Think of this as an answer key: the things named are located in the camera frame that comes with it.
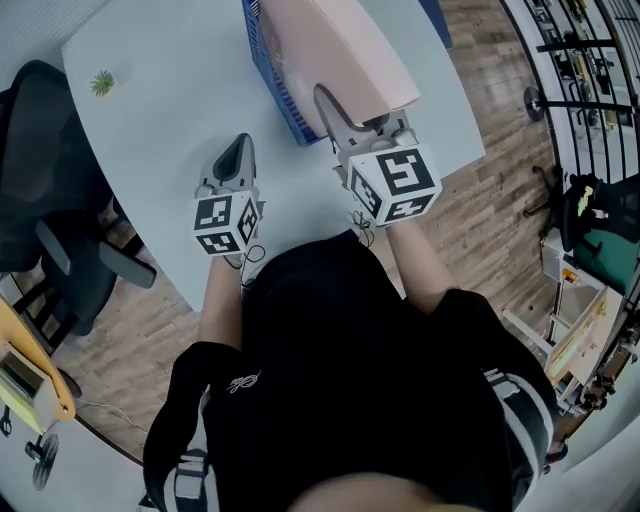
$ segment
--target small plant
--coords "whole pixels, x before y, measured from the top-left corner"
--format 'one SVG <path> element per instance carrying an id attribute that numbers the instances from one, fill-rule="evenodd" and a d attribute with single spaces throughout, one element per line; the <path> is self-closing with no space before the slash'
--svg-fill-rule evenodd
<path id="1" fill-rule="evenodd" d="M 96 98 L 102 98 L 106 96 L 107 93 L 113 89 L 113 86 L 116 84 L 113 75 L 108 71 L 100 71 L 91 82 L 91 90 L 96 95 Z"/>

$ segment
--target black mesh chair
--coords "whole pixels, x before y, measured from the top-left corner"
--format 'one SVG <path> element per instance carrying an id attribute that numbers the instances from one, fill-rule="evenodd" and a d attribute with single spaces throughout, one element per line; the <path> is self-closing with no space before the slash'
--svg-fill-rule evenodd
<path id="1" fill-rule="evenodd" d="M 49 353 L 69 334 L 85 336 L 91 332 L 118 276 L 142 288 L 151 288 L 155 281 L 156 270 L 135 257 L 142 248 L 140 237 L 134 236 L 119 249 L 106 241 L 95 215 L 57 212 L 46 221 L 40 220 L 36 233 L 45 248 L 41 262 L 45 277 L 13 307 L 26 314 L 38 297 L 46 298 L 30 324 L 49 345 Z M 59 327 L 45 336 L 43 327 L 51 316 Z"/>
<path id="2" fill-rule="evenodd" d="M 632 242 L 640 241 L 640 174 L 613 185 L 604 183 L 592 174 L 570 176 L 571 187 L 562 193 L 562 170 L 556 168 L 554 185 L 547 180 L 544 170 L 534 167 L 534 172 L 544 179 L 549 199 L 533 210 L 524 212 L 530 217 L 539 211 L 550 209 L 549 217 L 540 237 L 544 238 L 553 227 L 560 230 L 562 246 L 569 252 L 583 245 L 597 258 L 602 244 L 594 246 L 584 239 L 592 229 L 608 231 Z M 585 196 L 588 189 L 591 195 Z M 580 202 L 586 198 L 583 211 Z"/>
<path id="3" fill-rule="evenodd" d="M 39 219 L 61 210 L 101 213 L 112 196 L 66 76 L 27 63 L 0 93 L 0 272 L 37 264 Z"/>

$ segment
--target white logo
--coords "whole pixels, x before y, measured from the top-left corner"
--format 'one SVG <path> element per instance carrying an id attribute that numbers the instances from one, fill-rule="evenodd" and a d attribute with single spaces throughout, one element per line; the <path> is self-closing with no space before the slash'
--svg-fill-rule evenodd
<path id="1" fill-rule="evenodd" d="M 411 187 L 420 183 L 413 168 L 416 162 L 416 157 L 413 155 L 408 156 L 407 161 L 401 164 L 396 164 L 393 160 L 389 162 L 389 172 L 397 188 Z"/>
<path id="2" fill-rule="evenodd" d="M 418 204 L 413 206 L 413 201 L 408 201 L 406 203 L 396 204 L 395 210 L 393 212 L 394 217 L 409 217 L 416 212 L 419 212 L 424 208 L 424 205 Z"/>
<path id="3" fill-rule="evenodd" d="M 229 244 L 231 243 L 231 240 L 229 240 L 229 237 L 227 235 L 222 235 L 220 237 L 220 242 L 221 243 L 216 244 L 216 243 L 213 242 L 213 240 L 211 240 L 211 238 L 205 238 L 204 239 L 204 243 L 208 247 L 213 246 L 213 248 L 218 252 L 220 252 L 220 251 L 228 251 L 229 250 Z"/>
<path id="4" fill-rule="evenodd" d="M 232 380 L 231 384 L 229 384 L 229 387 L 227 388 L 227 391 L 229 391 L 229 393 L 235 393 L 240 388 L 250 388 L 256 383 L 261 373 L 262 370 L 258 373 L 258 375 L 249 375 L 248 377 L 239 377 Z"/>

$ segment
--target chair armrest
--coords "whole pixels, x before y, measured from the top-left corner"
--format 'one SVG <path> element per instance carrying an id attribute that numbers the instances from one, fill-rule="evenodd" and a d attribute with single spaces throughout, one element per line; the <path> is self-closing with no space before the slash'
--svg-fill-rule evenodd
<path id="1" fill-rule="evenodd" d="M 60 267 L 60 270 L 62 270 L 65 275 L 70 275 L 72 267 L 71 258 L 69 258 L 60 240 L 58 240 L 56 234 L 45 221 L 39 220 L 36 224 L 36 235 L 45 250 L 49 253 L 49 256 L 51 256 L 51 259 Z"/>
<path id="2" fill-rule="evenodd" d="M 156 269 L 146 263 L 127 256 L 109 242 L 100 242 L 100 260 L 123 279 L 141 288 L 151 288 L 156 280 Z"/>

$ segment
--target white table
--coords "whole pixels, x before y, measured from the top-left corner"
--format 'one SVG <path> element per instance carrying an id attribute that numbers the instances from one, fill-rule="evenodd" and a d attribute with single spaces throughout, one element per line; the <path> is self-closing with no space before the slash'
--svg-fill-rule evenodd
<path id="1" fill-rule="evenodd" d="M 462 85 L 418 1 L 362 4 L 423 94 L 408 114 L 441 175 L 482 157 Z M 201 170 L 239 133 L 256 145 L 267 258 L 350 226 L 354 201 L 332 171 L 330 143 L 296 146 L 251 60 L 240 0 L 113 0 L 71 38 L 63 58 L 109 184 L 194 310 L 202 307 L 210 258 L 192 239 L 188 202 Z M 97 99 L 90 82 L 103 69 L 118 86 Z"/>
<path id="2" fill-rule="evenodd" d="M 614 326 L 622 304 L 622 295 L 618 292 L 562 260 L 561 275 L 564 270 L 575 274 L 577 279 L 569 283 L 562 278 L 558 312 L 551 315 L 555 324 L 553 346 L 511 311 L 503 312 L 505 318 L 548 355 L 544 367 L 554 386 L 567 373 L 574 377 L 562 399 L 594 376 L 617 332 Z"/>

